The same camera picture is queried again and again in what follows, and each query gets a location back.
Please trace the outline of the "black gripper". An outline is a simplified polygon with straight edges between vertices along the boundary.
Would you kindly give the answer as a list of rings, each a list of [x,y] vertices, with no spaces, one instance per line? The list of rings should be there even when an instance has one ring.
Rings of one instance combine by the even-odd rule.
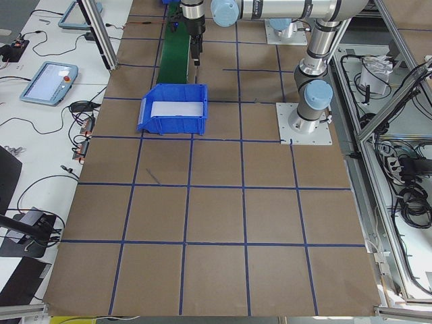
[[[195,66],[200,65],[200,54],[203,51],[203,34],[205,33],[205,17],[184,19],[186,30],[190,35],[190,54]]]

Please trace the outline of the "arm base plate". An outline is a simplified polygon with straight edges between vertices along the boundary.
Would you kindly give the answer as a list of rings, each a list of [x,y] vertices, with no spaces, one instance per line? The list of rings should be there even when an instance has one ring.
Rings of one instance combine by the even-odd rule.
[[[303,146],[332,145],[325,112],[321,112],[318,120],[306,121],[298,115],[297,106],[297,103],[276,103],[280,143]]]
[[[310,29],[304,27],[300,21],[290,18],[275,18],[265,20],[267,44],[306,46],[306,32]]]

